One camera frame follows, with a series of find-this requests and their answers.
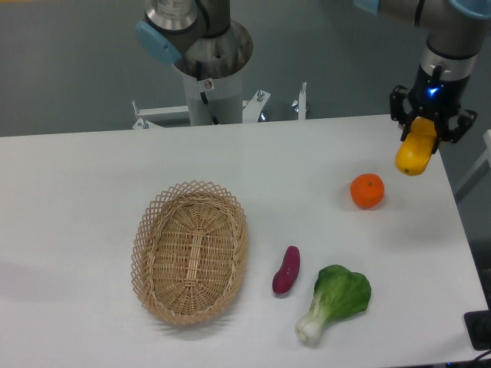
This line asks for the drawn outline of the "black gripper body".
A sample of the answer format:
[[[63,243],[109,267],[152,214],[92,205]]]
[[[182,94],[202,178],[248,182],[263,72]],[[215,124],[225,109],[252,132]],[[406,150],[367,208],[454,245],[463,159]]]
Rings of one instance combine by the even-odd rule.
[[[407,122],[413,122],[417,117],[448,122],[459,113],[460,101],[470,76],[448,79],[441,66],[437,66],[436,77],[433,71],[431,66],[419,66],[414,85],[407,95],[411,107]]]

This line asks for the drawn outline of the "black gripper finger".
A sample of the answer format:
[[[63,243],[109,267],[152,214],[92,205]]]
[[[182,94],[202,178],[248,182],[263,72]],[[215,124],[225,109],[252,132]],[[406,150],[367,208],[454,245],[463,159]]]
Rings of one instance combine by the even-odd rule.
[[[410,133],[412,115],[407,113],[404,109],[404,101],[407,99],[409,90],[401,85],[397,85],[389,96],[390,102],[390,118],[398,123],[398,126],[402,130],[400,140],[405,141],[407,135]]]
[[[439,149],[439,145],[442,142],[457,143],[473,126],[476,118],[476,111],[460,109],[456,114],[456,127],[450,129],[450,118],[445,117],[440,112],[436,112],[433,119],[436,138],[433,144],[432,154]]]

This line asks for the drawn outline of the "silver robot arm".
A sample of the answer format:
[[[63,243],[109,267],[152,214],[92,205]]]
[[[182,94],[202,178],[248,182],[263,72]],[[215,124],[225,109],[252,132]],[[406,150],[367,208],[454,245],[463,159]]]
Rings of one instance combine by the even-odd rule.
[[[402,140],[417,132],[416,119],[432,122],[430,148],[456,143],[477,114],[460,100],[490,29],[488,1],[356,1],[374,15],[389,15],[428,31],[414,86],[390,94],[390,117]],[[230,18],[228,1],[147,1],[136,26],[140,44],[163,64],[202,81],[231,76],[252,55],[247,30]]]

